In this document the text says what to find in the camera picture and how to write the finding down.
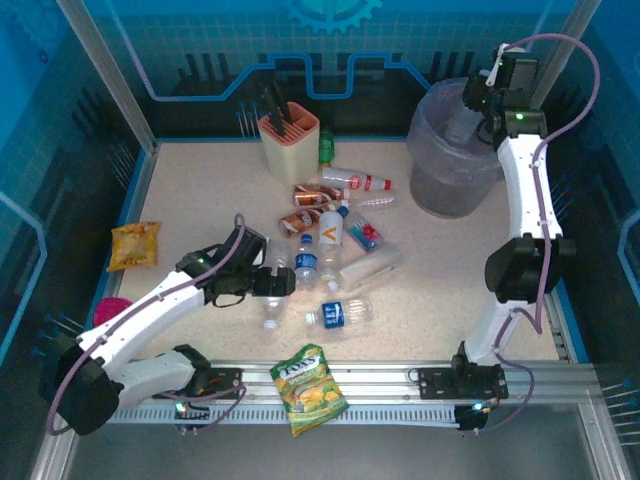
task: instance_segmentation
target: gear logo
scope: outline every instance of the gear logo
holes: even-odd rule
[[[360,28],[363,19],[370,20],[371,11],[382,7],[382,0],[285,0],[289,18],[313,33],[324,30],[347,33],[349,27]]]

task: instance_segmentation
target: brown can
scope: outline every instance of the brown can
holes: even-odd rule
[[[309,230],[320,221],[320,215],[329,210],[336,210],[337,207],[333,203],[325,203],[317,207],[303,208],[291,215],[282,217],[278,221],[280,231],[285,237],[290,237],[296,233],[302,233]]]
[[[293,187],[293,204],[299,207],[323,205],[349,198],[349,190],[342,188],[323,187],[322,185],[296,185]]]

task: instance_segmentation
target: blue bottle label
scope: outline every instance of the blue bottle label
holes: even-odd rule
[[[317,267],[318,259],[311,253],[300,253],[296,255],[296,270],[299,268],[313,268]]]
[[[340,302],[323,303],[322,316],[325,328],[344,327],[344,311]]]

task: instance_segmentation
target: yellow snack bag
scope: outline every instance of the yellow snack bag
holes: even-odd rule
[[[287,410],[294,437],[349,408],[329,371],[322,348],[317,345],[310,343],[303,347],[293,358],[278,363],[270,372]]]
[[[130,223],[111,230],[113,244],[107,272],[158,261],[158,222]]]

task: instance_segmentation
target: metal bracket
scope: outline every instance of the metal bracket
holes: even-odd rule
[[[453,368],[418,368],[418,388],[422,400],[490,400],[509,398],[502,368],[471,364],[459,376]]]

